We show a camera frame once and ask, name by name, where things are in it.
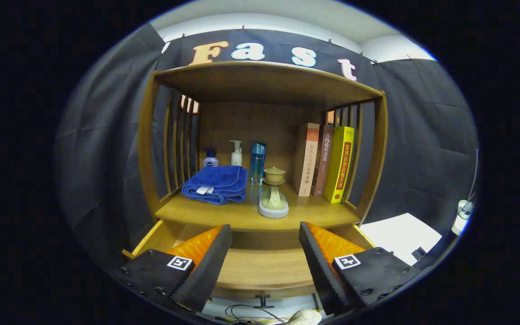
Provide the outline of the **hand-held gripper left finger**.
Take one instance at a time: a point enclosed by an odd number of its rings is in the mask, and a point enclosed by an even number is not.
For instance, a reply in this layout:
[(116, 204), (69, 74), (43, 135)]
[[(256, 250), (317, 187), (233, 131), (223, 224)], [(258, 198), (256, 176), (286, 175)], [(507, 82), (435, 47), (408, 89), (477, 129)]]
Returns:
[(136, 255), (113, 275), (147, 300), (166, 309), (201, 312), (210, 298), (232, 244), (229, 224), (187, 241)]

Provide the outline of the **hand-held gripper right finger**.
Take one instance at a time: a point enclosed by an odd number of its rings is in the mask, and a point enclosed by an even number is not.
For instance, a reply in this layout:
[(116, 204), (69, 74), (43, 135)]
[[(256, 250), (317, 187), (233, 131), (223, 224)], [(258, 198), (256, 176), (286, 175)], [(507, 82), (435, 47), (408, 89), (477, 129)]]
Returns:
[(312, 223), (301, 222), (299, 242), (328, 315), (378, 305), (421, 273), (382, 247), (365, 248)]

